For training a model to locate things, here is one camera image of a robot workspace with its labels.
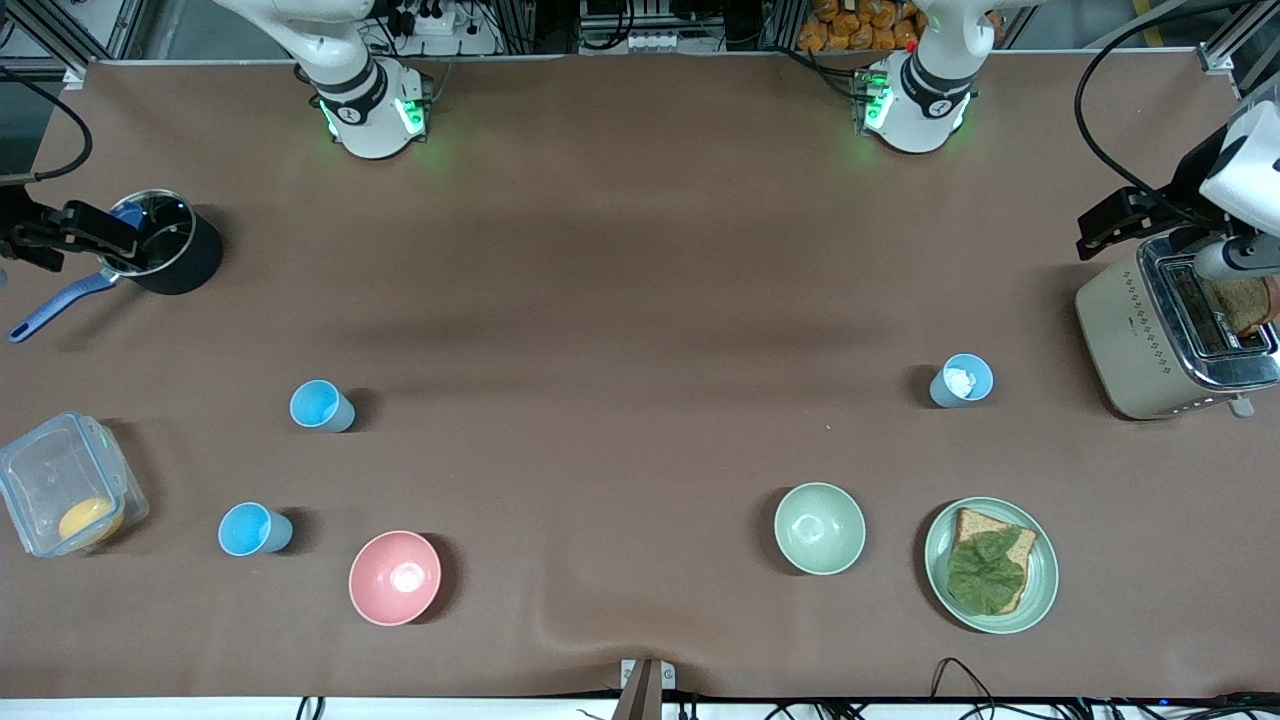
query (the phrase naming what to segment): bowl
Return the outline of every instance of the bowl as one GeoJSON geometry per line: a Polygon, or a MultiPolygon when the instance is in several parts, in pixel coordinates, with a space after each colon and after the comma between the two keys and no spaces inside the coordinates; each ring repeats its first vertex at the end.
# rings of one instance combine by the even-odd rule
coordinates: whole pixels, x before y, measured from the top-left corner
{"type": "Polygon", "coordinates": [[[792,565],[810,575],[847,570],[867,544],[867,520],[858,502],[827,483],[792,488],[773,515],[773,536],[792,565]]]}
{"type": "Polygon", "coordinates": [[[356,555],[347,589],[365,620],[403,625],[421,615],[440,591],[440,556],[417,533],[383,533],[356,555]]]}

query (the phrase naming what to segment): plastic food container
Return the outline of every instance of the plastic food container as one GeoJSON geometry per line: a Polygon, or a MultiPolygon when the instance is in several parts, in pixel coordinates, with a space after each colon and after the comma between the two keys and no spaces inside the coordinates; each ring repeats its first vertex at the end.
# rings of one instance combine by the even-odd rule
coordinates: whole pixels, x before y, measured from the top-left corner
{"type": "Polygon", "coordinates": [[[78,413],[63,413],[0,450],[0,491],[36,557],[90,547],[150,510],[115,436],[78,413]]]}

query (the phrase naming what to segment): lettuce leaf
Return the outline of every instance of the lettuce leaf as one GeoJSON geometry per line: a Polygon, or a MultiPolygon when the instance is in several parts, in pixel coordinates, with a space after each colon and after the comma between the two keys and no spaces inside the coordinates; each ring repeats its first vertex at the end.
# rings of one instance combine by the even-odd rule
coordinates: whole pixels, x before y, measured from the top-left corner
{"type": "Polygon", "coordinates": [[[979,615],[995,615],[1027,583],[1027,573],[1009,559],[1023,529],[978,533],[956,544],[947,557],[947,592],[956,603],[979,615]]]}

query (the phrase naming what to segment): blue cup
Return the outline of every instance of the blue cup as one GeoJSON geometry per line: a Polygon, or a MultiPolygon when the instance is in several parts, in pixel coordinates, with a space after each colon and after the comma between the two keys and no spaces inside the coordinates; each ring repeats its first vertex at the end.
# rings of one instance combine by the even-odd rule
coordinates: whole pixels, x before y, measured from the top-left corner
{"type": "Polygon", "coordinates": [[[234,557],[279,552],[293,539],[293,523],[257,502],[242,502],[223,515],[218,544],[234,557]]]}
{"type": "Polygon", "coordinates": [[[356,421],[356,409],[329,380],[307,380],[289,400],[293,421],[312,430],[340,433],[356,421]]]}
{"type": "Polygon", "coordinates": [[[991,373],[986,360],[961,352],[952,355],[933,377],[929,396],[942,407],[965,407],[991,395],[995,384],[996,375],[991,373]]]}

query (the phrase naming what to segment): green plate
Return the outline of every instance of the green plate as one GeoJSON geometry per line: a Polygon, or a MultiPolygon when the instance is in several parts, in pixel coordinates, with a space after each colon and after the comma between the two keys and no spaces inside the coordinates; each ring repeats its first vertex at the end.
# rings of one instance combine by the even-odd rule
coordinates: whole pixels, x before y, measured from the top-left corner
{"type": "Polygon", "coordinates": [[[924,571],[929,575],[929,584],[933,585],[933,592],[942,605],[961,623],[984,633],[1001,635],[1020,633],[1039,623],[1050,607],[1053,607],[1053,600],[1057,597],[1057,555],[1053,553],[1053,543],[1048,541],[1044,528],[1021,507],[995,497],[959,500],[938,514],[929,525],[929,534],[924,538],[924,571]],[[1018,607],[1009,615],[978,615],[961,607],[947,592],[947,557],[955,543],[956,518],[961,507],[1029,528],[1039,536],[1032,546],[1027,566],[1027,589],[1018,607]]]}

